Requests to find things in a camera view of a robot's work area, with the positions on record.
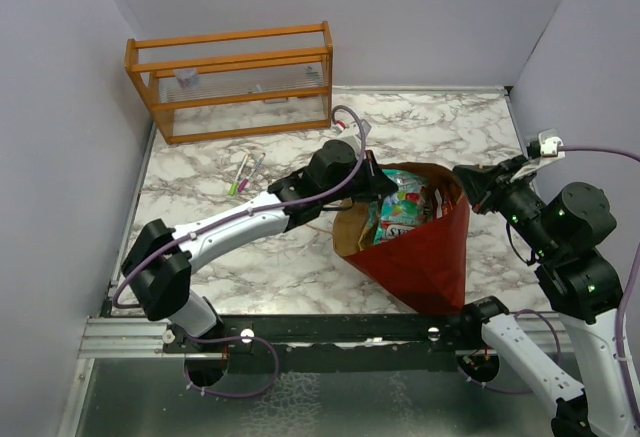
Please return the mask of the small patterned cup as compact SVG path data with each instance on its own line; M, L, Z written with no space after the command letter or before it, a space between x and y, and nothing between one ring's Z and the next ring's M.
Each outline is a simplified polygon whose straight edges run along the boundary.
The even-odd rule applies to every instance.
M197 68L175 69L174 75L182 89L191 89L199 85L200 77Z

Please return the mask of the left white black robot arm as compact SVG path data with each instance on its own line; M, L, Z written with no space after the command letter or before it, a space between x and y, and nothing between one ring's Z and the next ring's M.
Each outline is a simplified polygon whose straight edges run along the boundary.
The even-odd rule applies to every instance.
M238 207L175 227L160 219L146 224L121 265L122 286L132 291L147 320L167 320L186 332L195 349L210 351L220 342L222 323L213 305L191 288L202 267L255 240L303 226L335 201L377 202L397 189L371 152L330 140L306 166Z

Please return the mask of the orange wooden rack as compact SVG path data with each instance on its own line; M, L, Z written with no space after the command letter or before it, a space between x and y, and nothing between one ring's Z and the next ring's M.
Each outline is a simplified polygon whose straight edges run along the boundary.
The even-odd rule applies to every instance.
M328 22L137 40L124 67L169 145L326 128L334 46ZM197 68L199 85L174 75Z

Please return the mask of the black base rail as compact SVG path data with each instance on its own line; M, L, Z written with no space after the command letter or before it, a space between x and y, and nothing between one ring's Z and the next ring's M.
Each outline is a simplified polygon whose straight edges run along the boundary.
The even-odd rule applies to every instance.
M237 374L454 371L492 361L480 326L463 315L226 315L210 337L170 325L163 350Z

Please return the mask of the red brown paper bag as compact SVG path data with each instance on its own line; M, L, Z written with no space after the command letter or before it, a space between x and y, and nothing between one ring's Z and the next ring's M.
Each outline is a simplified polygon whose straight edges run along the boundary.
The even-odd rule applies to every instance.
M368 205L357 203L335 217L335 253L373 279L398 300L424 315L458 314L465 301L467 234L470 206L451 170L434 163L392 163L428 180L455 185L456 204L447 216L422 224L386 243L359 251L357 242L368 217Z

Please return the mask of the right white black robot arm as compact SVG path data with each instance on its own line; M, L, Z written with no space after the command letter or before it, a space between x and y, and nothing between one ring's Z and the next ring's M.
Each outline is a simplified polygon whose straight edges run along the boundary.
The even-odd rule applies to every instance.
M535 275L570 340L574 379L518 325L496 298L466 306L459 324L469 347L488 345L545 406L556 436L636 436L639 379L626 336L629 283L597 247L616 228L604 192L567 184L549 203L530 187L542 158L495 166L457 165L453 173L477 214L497 213L532 251Z

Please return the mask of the teal Fox's candy bag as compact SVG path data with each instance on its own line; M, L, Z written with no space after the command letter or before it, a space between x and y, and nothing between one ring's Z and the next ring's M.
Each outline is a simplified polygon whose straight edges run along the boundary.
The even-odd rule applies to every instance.
M432 219L428 180L401 169L384 169L398 190L385 197L378 212L374 244L392 240Z

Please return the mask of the red orange snack packet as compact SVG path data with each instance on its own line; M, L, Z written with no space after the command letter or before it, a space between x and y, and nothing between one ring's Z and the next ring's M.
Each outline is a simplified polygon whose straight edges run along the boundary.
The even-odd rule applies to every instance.
M428 183L431 220L435 221L450 214L456 204L455 185L448 179L431 179Z

